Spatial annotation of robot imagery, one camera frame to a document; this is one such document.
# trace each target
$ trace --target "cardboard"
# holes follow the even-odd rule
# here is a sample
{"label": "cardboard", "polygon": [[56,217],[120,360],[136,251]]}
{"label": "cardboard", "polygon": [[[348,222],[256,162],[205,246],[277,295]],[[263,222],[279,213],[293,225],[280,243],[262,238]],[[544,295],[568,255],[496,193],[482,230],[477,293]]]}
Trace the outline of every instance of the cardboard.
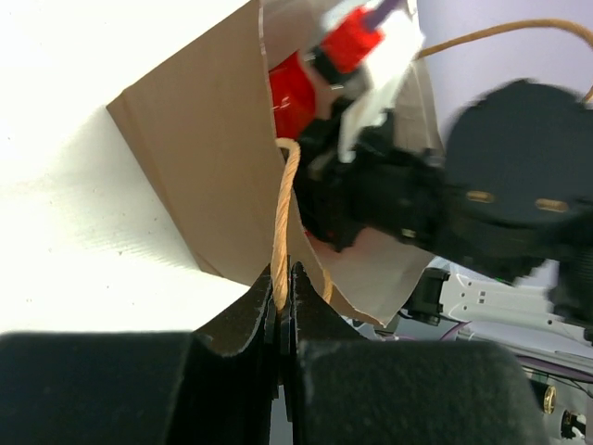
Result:
{"label": "cardboard", "polygon": [[[268,62],[262,54],[260,26],[259,1],[249,0],[107,106],[200,269],[249,286],[270,262],[284,168],[274,144]],[[291,38],[297,46],[307,40]],[[282,51],[273,57],[282,58]],[[431,142],[435,130],[431,133],[426,126],[434,104],[422,100],[423,94],[432,99],[430,84],[428,93],[423,91],[429,82],[424,72],[422,63],[410,71],[407,85],[411,86],[402,92],[404,98],[398,104],[403,121],[397,125],[406,128],[398,132],[399,137],[418,149],[427,143],[438,145]],[[394,243],[400,247],[393,239],[388,246]],[[322,267],[304,235],[295,199],[288,247],[292,261],[303,262],[321,294]],[[377,295],[371,286],[363,286],[347,295],[348,299],[335,287],[334,308],[364,322],[388,323],[433,258],[417,248],[405,248],[404,256],[395,260],[400,265],[399,281],[385,280],[388,286]],[[319,247],[318,254],[324,249]],[[371,273],[372,281],[376,284],[377,274],[391,273],[393,264]]]}

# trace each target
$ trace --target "white surface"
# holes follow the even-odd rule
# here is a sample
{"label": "white surface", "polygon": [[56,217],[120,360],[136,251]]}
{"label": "white surface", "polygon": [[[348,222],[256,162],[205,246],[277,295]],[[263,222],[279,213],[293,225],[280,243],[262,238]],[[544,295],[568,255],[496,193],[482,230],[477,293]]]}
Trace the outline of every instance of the white surface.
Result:
{"label": "white surface", "polygon": [[555,261],[546,261],[533,270],[531,276],[518,279],[515,286],[507,286],[496,280],[442,261],[433,267],[450,272],[443,283],[441,304],[443,313],[459,322],[495,322],[512,324],[536,331],[547,331],[584,344],[583,328],[566,324],[552,313],[553,306],[547,297],[548,288],[554,286]]}
{"label": "white surface", "polygon": [[354,246],[336,253],[309,241],[323,267],[356,307],[364,307],[387,326],[416,287],[431,253],[374,229],[360,232]]}
{"label": "white surface", "polygon": [[[425,46],[522,19],[567,19],[593,29],[590,0],[417,0]],[[569,32],[508,32],[430,56],[428,65],[441,129],[482,93],[516,78],[534,79],[583,94],[591,86],[591,48]]]}
{"label": "white surface", "polygon": [[105,104],[244,2],[0,4],[0,332],[194,329],[242,295],[197,271]]}

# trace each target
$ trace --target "white wall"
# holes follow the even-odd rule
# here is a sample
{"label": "white wall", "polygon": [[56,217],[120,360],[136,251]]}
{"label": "white wall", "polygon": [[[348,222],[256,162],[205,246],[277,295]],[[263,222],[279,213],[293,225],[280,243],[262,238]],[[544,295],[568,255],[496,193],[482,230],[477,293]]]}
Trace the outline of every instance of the white wall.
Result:
{"label": "white wall", "polygon": [[[427,46],[519,19],[568,19],[593,29],[590,0],[418,0],[418,10]],[[593,82],[591,49],[577,37],[556,30],[490,37],[430,56],[428,63],[441,124],[475,96],[516,78],[583,93]]]}

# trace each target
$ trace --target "tan rope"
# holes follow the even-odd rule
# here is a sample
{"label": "tan rope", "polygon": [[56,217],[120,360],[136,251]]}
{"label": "tan rope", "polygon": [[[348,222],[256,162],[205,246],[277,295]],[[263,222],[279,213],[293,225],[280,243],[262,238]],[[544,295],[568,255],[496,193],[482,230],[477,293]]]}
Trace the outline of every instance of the tan rope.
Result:
{"label": "tan rope", "polygon": [[[456,39],[444,42],[443,44],[436,44],[430,46],[420,53],[417,58],[431,56],[432,54],[440,53],[453,46],[467,44],[476,40],[491,37],[493,35],[502,34],[504,32],[511,32],[529,28],[556,28],[559,30],[571,32],[572,34],[585,40],[593,49],[593,32],[578,23],[562,19],[531,19],[520,20],[511,23],[505,23],[485,30],[471,32]],[[590,100],[593,97],[593,86],[589,89],[585,100]],[[276,139],[276,145],[279,148],[288,150],[288,160],[284,167],[282,181],[280,182],[280,193],[278,194],[278,205],[276,207],[276,221],[274,226],[274,240],[271,253],[271,279],[273,285],[273,298],[276,309],[281,311],[286,304],[288,297],[288,246],[286,239],[286,231],[288,228],[288,210],[290,208],[290,198],[292,196],[293,181],[297,173],[298,163],[300,161],[300,147],[298,143],[292,139],[279,138]],[[331,276],[323,269],[324,289],[323,299],[330,302],[334,284]]]}

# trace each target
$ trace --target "red object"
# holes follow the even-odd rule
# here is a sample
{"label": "red object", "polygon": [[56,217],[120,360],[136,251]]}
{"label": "red object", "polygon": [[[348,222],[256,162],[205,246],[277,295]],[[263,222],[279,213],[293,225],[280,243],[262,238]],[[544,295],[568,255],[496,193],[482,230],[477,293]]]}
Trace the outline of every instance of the red object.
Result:
{"label": "red object", "polygon": [[315,118],[315,89],[298,53],[269,72],[276,135],[296,139]]}
{"label": "red object", "polygon": [[325,55],[343,74],[355,70],[360,62],[383,41],[380,31],[368,31],[364,24],[367,10],[354,9],[340,25],[330,32],[320,45]]}

